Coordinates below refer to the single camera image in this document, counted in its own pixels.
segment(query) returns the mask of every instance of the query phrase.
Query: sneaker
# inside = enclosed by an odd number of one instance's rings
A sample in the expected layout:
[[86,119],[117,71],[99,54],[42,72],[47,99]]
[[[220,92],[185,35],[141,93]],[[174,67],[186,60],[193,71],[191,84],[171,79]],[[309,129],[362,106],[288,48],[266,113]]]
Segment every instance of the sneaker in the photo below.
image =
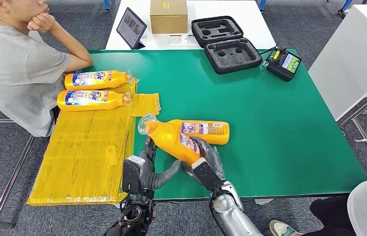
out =
[[270,231],[274,236],[301,236],[303,233],[299,233],[290,227],[288,224],[285,224],[278,220],[270,221]]

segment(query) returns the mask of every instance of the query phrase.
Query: man's hand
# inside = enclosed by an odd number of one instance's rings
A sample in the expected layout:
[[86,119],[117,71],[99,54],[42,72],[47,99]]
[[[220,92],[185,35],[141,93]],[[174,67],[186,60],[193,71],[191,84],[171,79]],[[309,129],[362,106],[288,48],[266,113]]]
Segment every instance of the man's hand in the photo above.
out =
[[29,30],[36,30],[40,33],[46,33],[50,31],[55,24],[56,20],[52,15],[48,13],[41,13],[33,17],[33,19],[28,23],[27,28]]

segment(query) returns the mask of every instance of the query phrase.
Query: orange bottle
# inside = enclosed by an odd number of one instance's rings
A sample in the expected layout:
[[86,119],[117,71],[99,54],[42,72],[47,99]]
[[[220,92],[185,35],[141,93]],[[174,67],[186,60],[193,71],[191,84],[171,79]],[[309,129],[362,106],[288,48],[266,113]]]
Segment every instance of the orange bottle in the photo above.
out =
[[116,70],[68,74],[65,77],[67,90],[97,90],[116,88],[133,80],[131,72]]
[[229,141],[229,124],[222,121],[181,120],[167,122],[189,137],[198,137],[209,144],[226,144]]
[[57,105],[62,111],[112,110],[129,106],[131,94],[114,91],[62,91],[57,96]]
[[150,136],[159,148],[189,165],[201,158],[197,143],[177,131],[173,124],[160,122],[152,114],[141,118],[138,130]]

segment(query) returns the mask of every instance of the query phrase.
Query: white table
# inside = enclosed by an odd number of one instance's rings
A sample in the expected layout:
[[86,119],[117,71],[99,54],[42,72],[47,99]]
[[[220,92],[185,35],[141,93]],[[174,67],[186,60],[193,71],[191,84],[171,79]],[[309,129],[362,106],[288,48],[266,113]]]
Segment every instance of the white table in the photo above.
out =
[[335,120],[367,97],[367,5],[354,5],[309,69]]
[[[257,49],[269,49],[276,45],[255,1],[188,0],[187,6],[189,35],[192,35],[192,20],[216,16],[230,16],[241,27],[244,32],[244,37],[249,39]],[[130,50],[127,43],[116,32],[127,7],[134,11],[147,24],[146,35],[141,39],[142,44],[145,45],[143,50],[201,49],[192,38],[186,44],[175,43],[175,41],[179,41],[179,36],[176,38],[173,35],[181,34],[152,34],[150,0],[122,0],[108,39],[107,50]]]

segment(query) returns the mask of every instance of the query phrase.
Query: person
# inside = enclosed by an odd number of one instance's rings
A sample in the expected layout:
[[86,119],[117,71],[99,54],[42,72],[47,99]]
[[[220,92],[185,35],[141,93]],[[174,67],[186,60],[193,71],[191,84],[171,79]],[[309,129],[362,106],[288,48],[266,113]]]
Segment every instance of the person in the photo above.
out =
[[[0,111],[36,137],[54,128],[63,72],[93,64],[49,12],[45,0],[0,0]],[[69,53],[29,37],[31,30],[49,32]]]
[[278,220],[270,222],[270,231],[274,236],[367,236],[367,181],[349,196],[314,201],[311,212],[324,225],[320,231],[303,234]]

